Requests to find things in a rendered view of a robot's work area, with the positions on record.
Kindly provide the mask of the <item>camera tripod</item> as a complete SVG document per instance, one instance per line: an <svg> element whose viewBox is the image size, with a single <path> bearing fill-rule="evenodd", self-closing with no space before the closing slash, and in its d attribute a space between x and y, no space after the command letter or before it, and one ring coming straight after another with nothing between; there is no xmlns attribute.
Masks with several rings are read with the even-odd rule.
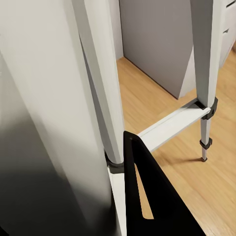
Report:
<svg viewBox="0 0 236 236"><path fill-rule="evenodd" d="M201 119L202 159L227 0L190 0L197 98L137 134L152 153ZM108 0L0 0L0 227L127 236L125 131Z"/></svg>

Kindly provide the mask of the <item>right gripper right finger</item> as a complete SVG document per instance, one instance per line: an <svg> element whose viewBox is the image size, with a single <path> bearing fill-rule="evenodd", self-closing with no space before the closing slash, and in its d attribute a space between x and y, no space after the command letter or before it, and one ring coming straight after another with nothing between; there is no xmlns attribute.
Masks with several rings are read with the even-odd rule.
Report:
<svg viewBox="0 0 236 236"><path fill-rule="evenodd" d="M127 236L206 236L142 139L123 132ZM154 219L143 217L137 166Z"/></svg>

